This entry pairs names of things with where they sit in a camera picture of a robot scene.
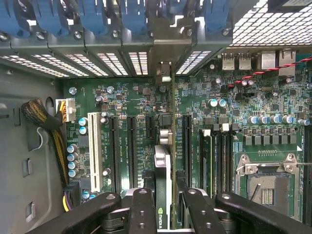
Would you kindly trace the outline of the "long black expansion slot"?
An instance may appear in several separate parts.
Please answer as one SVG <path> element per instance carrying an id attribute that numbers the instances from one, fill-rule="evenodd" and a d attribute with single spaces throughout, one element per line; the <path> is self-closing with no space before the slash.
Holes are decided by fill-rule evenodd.
<path id="1" fill-rule="evenodd" d="M 192 117 L 182 117 L 182 146 L 183 146 L 183 169 L 186 176 L 186 184 L 192 186 Z"/>
<path id="2" fill-rule="evenodd" d="M 128 134 L 128 159 L 129 159 L 129 179 L 130 188 L 138 187 L 137 169 L 137 119 L 135 116 L 127 117 Z"/>
<path id="3" fill-rule="evenodd" d="M 119 136 L 118 136 L 118 118 L 109 118 L 109 140 L 111 147 L 111 170 L 112 170 L 112 189 L 116 193 L 121 192 L 120 179 L 120 151 L 119 151 Z"/>

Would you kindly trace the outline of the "open black PC case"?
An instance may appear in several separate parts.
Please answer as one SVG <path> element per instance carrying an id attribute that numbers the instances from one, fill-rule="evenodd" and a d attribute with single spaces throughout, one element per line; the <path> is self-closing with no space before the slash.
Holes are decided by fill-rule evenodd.
<path id="1" fill-rule="evenodd" d="M 103 0 L 109 31 L 95 36 L 80 21 L 78 0 L 61 0 L 69 35 L 55 37 L 37 23 L 33 0 L 18 0 L 30 36 L 0 31 L 0 234 L 27 234 L 64 214 L 63 189 L 71 182 L 66 124 L 76 108 L 64 94 L 75 79 L 152 78 L 153 20 L 192 19 L 192 43 L 175 65 L 195 75 L 213 59 L 249 54 L 258 71 L 273 71 L 286 51 L 312 54 L 312 0 L 230 0 L 226 27 L 206 34 L 204 0 L 188 0 L 183 15 L 169 0 L 145 0 L 147 31 L 132 34 L 120 0 Z"/>

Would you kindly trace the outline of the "blue card retention clip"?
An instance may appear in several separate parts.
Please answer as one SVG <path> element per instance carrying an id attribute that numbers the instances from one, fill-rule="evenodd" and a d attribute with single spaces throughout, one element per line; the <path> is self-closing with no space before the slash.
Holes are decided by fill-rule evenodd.
<path id="1" fill-rule="evenodd" d="M 18 0 L 0 0 L 0 31 L 19 39 L 30 36 L 29 23 Z"/>
<path id="2" fill-rule="evenodd" d="M 169 13 L 173 15 L 183 15 L 187 1 L 188 0 L 169 0 Z"/>
<path id="3" fill-rule="evenodd" d="M 120 0 L 120 7 L 123 26 L 132 34 L 145 34 L 147 31 L 145 0 Z"/>
<path id="4" fill-rule="evenodd" d="M 79 17 L 82 26 L 95 36 L 109 31 L 108 18 L 103 0 L 78 0 Z"/>
<path id="5" fill-rule="evenodd" d="M 61 0 L 33 0 L 39 26 L 55 37 L 69 35 L 69 25 Z"/>
<path id="6" fill-rule="evenodd" d="M 205 22 L 205 33 L 220 32 L 226 27 L 230 0 L 204 0 L 202 13 Z"/>

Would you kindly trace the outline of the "thin metal locking lever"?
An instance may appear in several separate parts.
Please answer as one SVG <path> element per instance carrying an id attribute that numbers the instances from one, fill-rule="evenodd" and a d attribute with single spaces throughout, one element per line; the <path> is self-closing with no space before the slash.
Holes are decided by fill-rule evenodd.
<path id="1" fill-rule="evenodd" d="M 305 162 L 297 162 L 297 163 L 287 162 L 287 163 L 284 163 L 283 166 L 284 166 L 285 170 L 289 170 L 290 168 L 293 169 L 293 168 L 299 167 L 299 166 L 312 166 L 312 162 L 310 162 L 310 163 L 305 163 Z"/>

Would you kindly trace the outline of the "black RAM slot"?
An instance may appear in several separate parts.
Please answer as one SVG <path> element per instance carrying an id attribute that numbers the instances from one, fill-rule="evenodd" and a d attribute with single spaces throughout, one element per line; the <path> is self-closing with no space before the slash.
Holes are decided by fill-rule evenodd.
<path id="1" fill-rule="evenodd" d="M 227 190 L 227 136 L 229 129 L 228 123 L 223 123 L 220 128 L 220 186 L 222 191 Z"/>
<path id="2" fill-rule="evenodd" d="M 230 126 L 230 130 L 227 133 L 226 140 L 227 140 L 227 172 L 226 172 L 226 191 L 232 191 L 232 184 L 233 184 L 233 137 L 236 135 L 237 131 L 239 130 L 239 124 L 233 123 Z"/>
<path id="3" fill-rule="evenodd" d="M 217 124 L 213 125 L 213 194 L 217 194 L 218 192 L 218 157 L 219 157 L 219 145 L 218 145 L 218 140 L 219 140 L 219 131 L 217 129 Z"/>
<path id="4" fill-rule="evenodd" d="M 304 162 L 312 163 L 312 125 L 304 127 Z M 312 227 L 312 166 L 304 166 L 303 223 Z"/>

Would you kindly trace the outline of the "white expansion slot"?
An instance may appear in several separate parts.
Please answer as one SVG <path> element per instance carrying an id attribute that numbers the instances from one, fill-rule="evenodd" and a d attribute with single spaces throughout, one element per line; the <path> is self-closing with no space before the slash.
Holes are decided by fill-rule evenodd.
<path id="1" fill-rule="evenodd" d="M 103 187 L 100 113 L 87 113 L 87 117 L 91 191 L 99 193 Z"/>

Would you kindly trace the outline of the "short black expansion slot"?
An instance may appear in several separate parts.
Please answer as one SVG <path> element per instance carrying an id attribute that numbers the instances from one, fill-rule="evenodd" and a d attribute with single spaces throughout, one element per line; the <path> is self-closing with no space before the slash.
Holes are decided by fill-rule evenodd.
<path id="1" fill-rule="evenodd" d="M 154 117 L 146 116 L 146 138 L 147 139 L 154 139 L 155 137 L 155 124 L 154 124 Z"/>

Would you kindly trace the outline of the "CPU socket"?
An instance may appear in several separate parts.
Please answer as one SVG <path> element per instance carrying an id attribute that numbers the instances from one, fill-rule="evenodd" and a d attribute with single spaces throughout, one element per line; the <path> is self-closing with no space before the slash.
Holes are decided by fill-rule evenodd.
<path id="1" fill-rule="evenodd" d="M 235 194 L 300 221 L 299 187 L 300 170 L 294 153 L 275 161 L 251 160 L 246 153 L 239 157 Z"/>

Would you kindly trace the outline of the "green motherboard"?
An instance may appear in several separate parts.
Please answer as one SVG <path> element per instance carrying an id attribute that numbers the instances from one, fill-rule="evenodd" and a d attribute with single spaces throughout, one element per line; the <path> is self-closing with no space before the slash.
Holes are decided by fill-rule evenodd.
<path id="1" fill-rule="evenodd" d="M 121 192 L 130 188 L 127 117 L 136 117 L 138 187 L 144 171 L 155 172 L 155 146 L 159 128 L 170 123 L 168 86 L 157 86 L 152 78 L 75 79 L 64 83 L 64 94 L 77 110 L 66 124 L 67 165 L 71 181 L 78 181 L 84 203 L 112 189 L 109 118 L 118 118 Z M 304 162 L 304 127 L 312 125 L 312 54 L 294 51 L 278 55 L 273 71 L 258 71 L 249 54 L 213 59 L 195 75 L 179 71 L 175 77 L 175 171 L 183 169 L 182 117 L 192 117 L 192 186 L 213 194 L 213 125 L 219 131 L 218 192 L 220 182 L 220 128 L 239 124 L 233 137 L 233 185 L 239 157 L 275 161 L 294 153 Z M 102 175 L 101 191 L 91 191 L 87 113 L 100 113 Z M 146 116 L 154 117 L 155 137 L 146 138 Z M 303 222 L 303 176 L 300 170 L 300 211 Z M 178 216 L 179 197 L 174 182 L 175 216 L 171 228 L 182 228 Z"/>

